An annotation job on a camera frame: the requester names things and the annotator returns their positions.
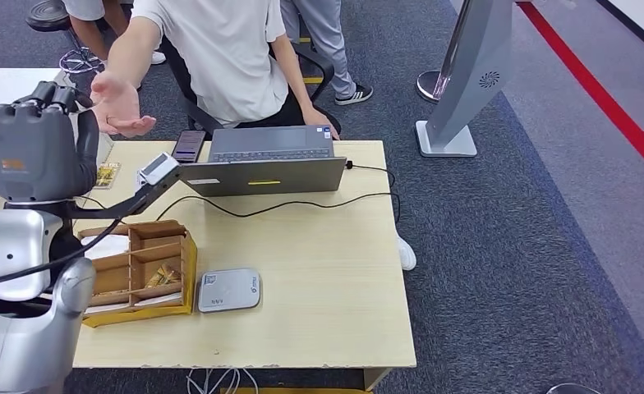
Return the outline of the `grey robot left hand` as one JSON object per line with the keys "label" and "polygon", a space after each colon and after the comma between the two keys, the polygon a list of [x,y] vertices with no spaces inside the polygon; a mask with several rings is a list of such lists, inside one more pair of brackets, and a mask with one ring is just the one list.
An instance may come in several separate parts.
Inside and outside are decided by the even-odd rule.
{"label": "grey robot left hand", "polygon": [[97,179],[99,127],[89,95],[41,81],[0,104],[0,196],[12,203],[71,199]]}

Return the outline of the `person's right hand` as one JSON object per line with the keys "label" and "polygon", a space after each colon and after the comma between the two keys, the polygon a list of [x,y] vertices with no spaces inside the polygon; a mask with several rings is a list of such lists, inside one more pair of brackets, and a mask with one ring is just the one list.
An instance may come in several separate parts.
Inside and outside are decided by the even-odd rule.
{"label": "person's right hand", "polygon": [[112,72],[103,71],[92,81],[90,98],[99,130],[132,138],[153,129],[156,119],[141,116],[136,88]]}

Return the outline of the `person's left hand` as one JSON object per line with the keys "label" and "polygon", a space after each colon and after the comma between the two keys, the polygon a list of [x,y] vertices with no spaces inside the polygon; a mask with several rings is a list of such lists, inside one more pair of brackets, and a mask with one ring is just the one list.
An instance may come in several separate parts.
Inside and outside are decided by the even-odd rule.
{"label": "person's left hand", "polygon": [[328,126],[333,140],[340,140],[339,133],[329,118],[314,106],[305,106],[301,109],[304,122],[308,126]]}

